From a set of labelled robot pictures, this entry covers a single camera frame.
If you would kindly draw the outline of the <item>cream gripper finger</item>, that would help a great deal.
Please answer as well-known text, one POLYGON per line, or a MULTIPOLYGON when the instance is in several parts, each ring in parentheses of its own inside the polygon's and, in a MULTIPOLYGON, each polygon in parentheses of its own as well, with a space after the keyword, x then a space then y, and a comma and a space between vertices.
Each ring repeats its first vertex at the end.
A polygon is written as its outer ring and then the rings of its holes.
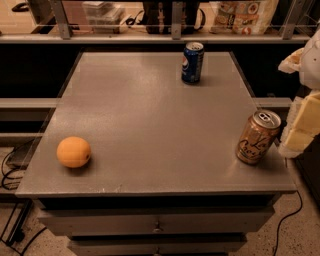
POLYGON ((320 91, 312 91, 305 98, 296 97, 286 122, 279 153, 285 158, 295 158, 320 134, 320 91))
POLYGON ((288 57, 281 61, 278 66, 278 70, 288 74, 299 72, 301 69, 303 51, 303 48, 299 48, 298 50, 291 53, 288 57))

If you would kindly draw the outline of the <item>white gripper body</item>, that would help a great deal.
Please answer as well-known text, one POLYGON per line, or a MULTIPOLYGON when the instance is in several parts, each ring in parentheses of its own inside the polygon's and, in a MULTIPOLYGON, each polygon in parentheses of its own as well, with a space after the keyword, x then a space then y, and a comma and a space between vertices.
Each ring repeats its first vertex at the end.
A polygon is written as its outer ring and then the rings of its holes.
POLYGON ((300 83, 313 90, 320 89, 320 30, 306 43, 300 59, 300 83))

